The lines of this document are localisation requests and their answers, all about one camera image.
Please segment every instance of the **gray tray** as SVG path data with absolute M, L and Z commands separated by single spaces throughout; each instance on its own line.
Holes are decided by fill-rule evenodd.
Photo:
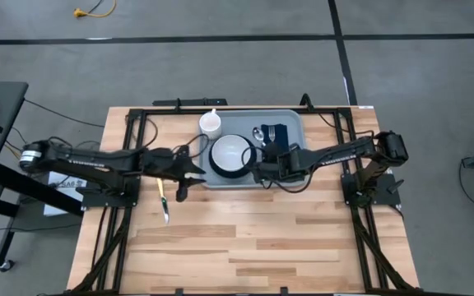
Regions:
M 252 130 L 254 127 L 261 127 L 262 124 L 274 125 L 284 124 L 288 131 L 288 144 L 297 143 L 300 147 L 306 148 L 306 140 L 304 138 L 303 124 L 299 114 L 292 110 L 242 110 L 242 111 L 216 111 L 221 117 L 222 124 L 222 135 L 240 135 L 250 140 L 255 146 L 261 144 L 255 140 L 252 136 Z M 207 140 L 201 137 L 200 147 L 206 145 Z M 224 178 L 211 169 L 209 154 L 211 145 L 215 141 L 209 141 L 208 147 L 199 155 L 198 166 L 206 171 L 206 174 L 202 175 L 202 178 L 206 180 L 205 187 L 211 189 L 227 189 L 227 188 L 256 188 L 262 187 L 260 183 L 253 181 L 253 176 L 248 173 L 246 176 L 241 178 Z M 258 152 L 258 160 L 261 159 L 261 151 Z M 294 183 L 282 183 L 285 187 L 298 187 L 304 184 L 305 181 L 294 182 Z

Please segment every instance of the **wooden plank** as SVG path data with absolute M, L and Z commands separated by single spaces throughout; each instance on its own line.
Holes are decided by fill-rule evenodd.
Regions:
M 109 110 L 101 150 L 122 148 L 128 110 Z M 373 109 L 351 110 L 358 132 L 379 130 Z M 332 122 L 332 116 L 324 117 Z M 199 118 L 151 116 L 159 127 L 159 136 L 151 147 L 186 143 L 197 135 Z M 310 149 L 337 144 L 335 130 L 321 118 L 302 115 L 301 119 Z M 144 141 L 154 133 L 154 128 L 147 125 Z M 193 153 L 199 149 L 195 144 L 190 148 Z M 279 293 L 282 286 L 292 293 L 362 291 L 341 173 L 339 164 L 323 167 L 316 171 L 309 188 L 299 194 L 278 188 L 208 190 L 195 186 L 183 203 L 174 200 L 177 184 L 165 181 L 170 225 L 164 224 L 155 179 L 142 178 L 139 202 L 132 213 L 120 293 L 168 294 L 176 288 L 196 294 Z M 69 289 L 89 272 L 100 215 L 101 209 L 88 210 L 84 215 Z M 405 280 L 418 285 L 402 218 L 387 206 L 375 206 L 374 217 L 382 251 Z M 104 238 L 103 231 L 99 254 Z M 115 262 L 112 258 L 109 284 Z M 374 263 L 369 261 L 369 266 L 376 282 Z

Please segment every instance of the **black floor stripe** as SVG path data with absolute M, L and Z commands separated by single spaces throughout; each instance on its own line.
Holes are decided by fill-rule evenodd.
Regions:
M 350 105 L 357 105 L 356 91 L 354 90 L 354 81 L 352 80 L 351 66 L 349 59 L 346 56 L 345 42 L 343 41 L 342 26 L 339 22 L 339 15 L 337 14 L 336 1 L 328 0 L 328 7 L 332 17 L 332 25 L 334 26 L 334 35 L 336 38 L 337 53 L 339 54 L 340 64 L 342 65 L 343 78 L 345 79 L 346 95 Z
M 344 40 L 447 40 L 474 39 L 474 33 L 469 34 L 373 34 L 373 35 L 343 35 Z
M 74 39 L 0 39 L 0 45 L 45 45 L 45 44 L 158 44 L 201 42 L 249 42 L 249 41 L 319 41 L 335 40 L 334 35 L 215 35 L 172 37 L 126 37 L 126 38 L 74 38 Z

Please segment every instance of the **gray floor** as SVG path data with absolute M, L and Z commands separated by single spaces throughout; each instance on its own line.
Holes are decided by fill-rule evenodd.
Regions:
M 0 0 L 0 39 L 332 32 L 327 2 L 318 0 L 129 0 L 105 19 L 72 17 L 93 4 Z M 474 33 L 474 1 L 337 5 L 345 34 Z M 346 49 L 359 104 L 374 105 L 381 127 L 400 132 L 411 155 L 395 173 L 406 180 L 400 192 L 421 286 L 474 294 L 474 205 L 457 175 L 458 161 L 474 153 L 474 40 L 351 41 Z M 315 104 L 346 104 L 332 41 L 0 46 L 0 81 L 27 81 L 28 99 L 93 123 L 109 106 L 177 97 L 294 104 L 308 92 Z M 15 127 L 29 141 L 101 136 L 28 104 Z M 0 161 L 16 167 L 6 151 Z M 463 179 L 474 196 L 474 171 Z M 18 234 L 9 255 L 19 265 L 0 274 L 0 295 L 63 291 L 77 235 Z

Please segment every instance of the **yellow handle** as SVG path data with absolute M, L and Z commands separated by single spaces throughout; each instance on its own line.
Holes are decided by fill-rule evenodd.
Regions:
M 164 184 L 162 183 L 161 178 L 157 178 L 156 182 L 158 183 L 158 190 L 160 191 L 160 197 L 164 196 Z

